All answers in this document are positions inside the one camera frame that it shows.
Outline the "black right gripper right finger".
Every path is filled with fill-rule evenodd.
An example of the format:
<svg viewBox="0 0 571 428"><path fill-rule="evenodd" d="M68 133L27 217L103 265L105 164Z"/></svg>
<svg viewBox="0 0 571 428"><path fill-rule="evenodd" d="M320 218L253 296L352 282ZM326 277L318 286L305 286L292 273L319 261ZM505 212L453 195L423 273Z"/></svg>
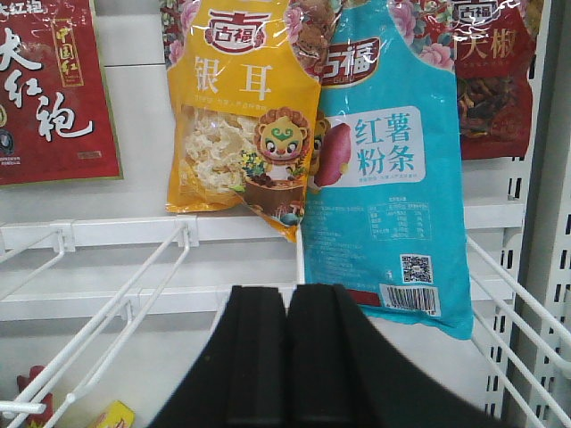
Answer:
<svg viewBox="0 0 571 428"><path fill-rule="evenodd" d="M306 284L289 305L292 427L502 427L425 374L341 285Z"/></svg>

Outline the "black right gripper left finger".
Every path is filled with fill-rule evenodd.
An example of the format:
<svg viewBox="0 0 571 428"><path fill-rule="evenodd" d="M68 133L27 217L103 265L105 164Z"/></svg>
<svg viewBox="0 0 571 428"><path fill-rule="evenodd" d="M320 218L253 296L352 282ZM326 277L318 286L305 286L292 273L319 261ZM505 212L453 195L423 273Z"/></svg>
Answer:
<svg viewBox="0 0 571 428"><path fill-rule="evenodd" d="M278 289L232 288L203 348L152 427L286 425L286 313Z"/></svg>

